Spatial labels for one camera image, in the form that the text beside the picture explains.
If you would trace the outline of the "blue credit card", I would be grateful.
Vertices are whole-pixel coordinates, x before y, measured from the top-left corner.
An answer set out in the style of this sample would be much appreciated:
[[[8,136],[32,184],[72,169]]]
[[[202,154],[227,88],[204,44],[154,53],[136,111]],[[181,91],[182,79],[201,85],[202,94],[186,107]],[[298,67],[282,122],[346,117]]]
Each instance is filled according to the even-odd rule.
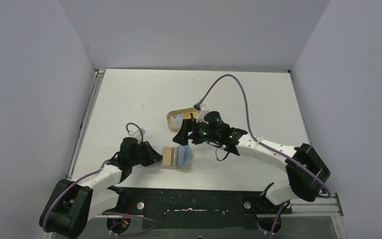
[[[180,146],[178,149],[178,166],[189,166],[191,157],[191,148],[189,145]]]

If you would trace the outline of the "silver credit card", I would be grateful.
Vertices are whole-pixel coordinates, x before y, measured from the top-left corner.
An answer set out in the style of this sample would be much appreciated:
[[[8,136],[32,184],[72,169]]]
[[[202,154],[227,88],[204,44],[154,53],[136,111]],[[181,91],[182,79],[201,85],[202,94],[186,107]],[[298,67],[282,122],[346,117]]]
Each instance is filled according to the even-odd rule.
[[[179,158],[179,150],[180,150],[179,146],[172,147],[172,149],[171,149],[171,163],[170,163],[171,166],[177,166],[178,158]]]

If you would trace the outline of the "beige leather card holder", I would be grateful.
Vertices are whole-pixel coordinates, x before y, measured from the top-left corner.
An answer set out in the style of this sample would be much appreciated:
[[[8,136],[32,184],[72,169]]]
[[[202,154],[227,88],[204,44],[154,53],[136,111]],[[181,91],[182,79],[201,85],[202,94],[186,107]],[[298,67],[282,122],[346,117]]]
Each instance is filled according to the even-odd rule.
[[[193,159],[192,149],[189,145],[163,147],[162,149],[162,168],[169,169],[190,169]]]

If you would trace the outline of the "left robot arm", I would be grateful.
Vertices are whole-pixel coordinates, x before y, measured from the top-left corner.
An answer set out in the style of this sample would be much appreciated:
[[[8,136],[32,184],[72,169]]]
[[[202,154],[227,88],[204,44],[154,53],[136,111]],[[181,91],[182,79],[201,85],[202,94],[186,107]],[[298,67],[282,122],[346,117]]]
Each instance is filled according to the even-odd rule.
[[[162,159],[149,142],[124,138],[119,150],[98,170],[74,181],[58,181],[40,216],[40,227],[46,233],[78,238],[89,220],[117,206],[122,190],[116,185],[132,173],[134,166],[147,167]]]

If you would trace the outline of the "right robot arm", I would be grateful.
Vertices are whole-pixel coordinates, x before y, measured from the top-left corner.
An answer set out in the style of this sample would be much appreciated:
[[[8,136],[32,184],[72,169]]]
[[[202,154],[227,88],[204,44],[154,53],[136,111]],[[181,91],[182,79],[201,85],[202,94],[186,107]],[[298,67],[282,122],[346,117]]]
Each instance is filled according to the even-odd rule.
[[[313,202],[321,197],[330,177],[330,170],[311,145],[289,146],[254,137],[224,123],[217,111],[208,112],[203,119],[184,119],[173,142],[182,146],[211,143],[227,154],[251,157],[282,170],[287,179],[273,183],[264,193],[274,205],[292,199]]]

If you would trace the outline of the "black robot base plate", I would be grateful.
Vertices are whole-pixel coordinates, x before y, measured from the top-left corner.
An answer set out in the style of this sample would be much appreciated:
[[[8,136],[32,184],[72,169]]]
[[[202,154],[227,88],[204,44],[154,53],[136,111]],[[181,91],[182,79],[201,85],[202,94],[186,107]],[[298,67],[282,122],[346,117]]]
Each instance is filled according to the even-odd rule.
[[[152,230],[257,228],[278,231],[281,215],[291,212],[290,203],[274,205],[266,191],[208,191],[121,188],[111,186],[92,197],[91,189],[75,186],[54,209],[56,219],[47,227],[71,239],[87,223],[106,216],[107,229],[131,237],[136,222],[140,234]]]

